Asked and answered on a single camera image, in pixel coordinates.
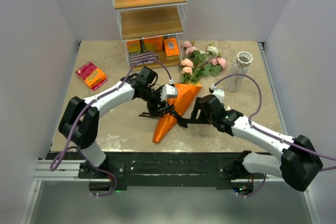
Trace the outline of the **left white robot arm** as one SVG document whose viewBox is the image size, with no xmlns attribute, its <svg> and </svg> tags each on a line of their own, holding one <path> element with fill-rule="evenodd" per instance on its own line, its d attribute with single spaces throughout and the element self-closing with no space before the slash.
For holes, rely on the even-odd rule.
<svg viewBox="0 0 336 224">
<path fill-rule="evenodd" d="M 69 143 L 73 142 L 87 162 L 91 163 L 91 173 L 97 178 L 105 177 L 109 165 L 105 162 L 105 153 L 96 141 L 100 118 L 117 106 L 137 98 L 147 103 L 150 116 L 162 116 L 163 111 L 169 107 L 165 88 L 174 88 L 173 78 L 168 70 L 166 72 L 169 84 L 157 89 L 153 86 L 158 74 L 148 67 L 143 67 L 139 73 L 128 73 L 114 86 L 99 94 L 85 99 L 71 98 L 58 126 L 58 131 L 67 139 L 66 145 L 50 166 L 50 170 L 59 166 Z"/>
</svg>

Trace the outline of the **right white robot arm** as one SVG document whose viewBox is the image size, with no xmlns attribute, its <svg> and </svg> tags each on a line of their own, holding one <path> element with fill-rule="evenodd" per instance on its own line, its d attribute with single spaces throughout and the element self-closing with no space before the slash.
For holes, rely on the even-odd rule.
<svg viewBox="0 0 336 224">
<path fill-rule="evenodd" d="M 226 110 L 213 94 L 196 99 L 192 118 L 267 151 L 266 154 L 243 151 L 225 168 L 232 179 L 259 173 L 282 178 L 291 188 L 305 191 L 323 168 L 307 137 L 292 137 L 263 127 L 241 112 Z"/>
</svg>

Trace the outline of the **pink flower bouquet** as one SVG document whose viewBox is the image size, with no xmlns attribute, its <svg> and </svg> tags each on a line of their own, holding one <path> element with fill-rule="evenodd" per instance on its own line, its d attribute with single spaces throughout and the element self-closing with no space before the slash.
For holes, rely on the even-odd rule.
<svg viewBox="0 0 336 224">
<path fill-rule="evenodd" d="M 195 41 L 185 41 L 183 58 L 180 61 L 182 84 L 197 84 L 201 77 L 217 76 L 226 68 L 226 60 L 215 46 L 210 42 L 205 50 L 198 50 Z"/>
</svg>

